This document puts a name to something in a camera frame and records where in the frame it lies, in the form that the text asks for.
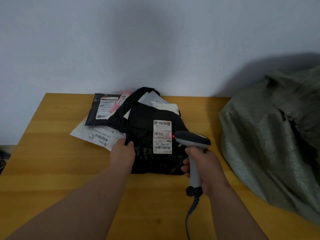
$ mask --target left arm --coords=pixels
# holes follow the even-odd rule
[[[18,228],[13,239],[105,240],[134,162],[134,145],[119,139],[110,154],[111,165],[92,181]]]

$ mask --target forearm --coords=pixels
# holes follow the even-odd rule
[[[209,198],[218,240],[268,240],[230,185],[212,185]]]
[[[8,239],[105,240],[125,190],[130,169],[111,165],[16,230]]]

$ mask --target hand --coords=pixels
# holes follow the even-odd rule
[[[186,148],[186,153],[191,156],[197,165],[198,173],[202,179],[202,190],[206,195],[209,195],[214,184],[229,185],[226,179],[221,163],[217,156],[210,150],[205,150],[205,153],[198,148],[192,146]],[[181,170],[186,177],[190,177],[189,158],[184,161],[184,166]]]
[[[125,145],[126,139],[119,139],[111,149],[110,163],[111,165],[119,165],[121,168],[131,170],[134,164],[136,153],[134,152],[134,143],[130,141]]]

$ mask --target pink package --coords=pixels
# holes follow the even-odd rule
[[[118,99],[118,101],[115,102],[114,106],[110,109],[110,112],[116,111],[122,104],[123,102],[131,95],[131,92],[126,90],[122,93],[121,97]]]

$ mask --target wooden surface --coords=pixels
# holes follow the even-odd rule
[[[70,136],[87,116],[92,94],[46,94],[0,176],[0,239],[61,200],[109,165],[110,152]],[[272,239],[320,239],[320,228],[270,206],[247,189],[224,161],[218,113],[228,98],[164,97],[178,104],[191,132],[210,138],[225,174],[258,224]],[[186,239],[192,198],[184,176],[131,175],[107,239]],[[210,203],[202,196],[189,217],[192,239],[215,239]]]

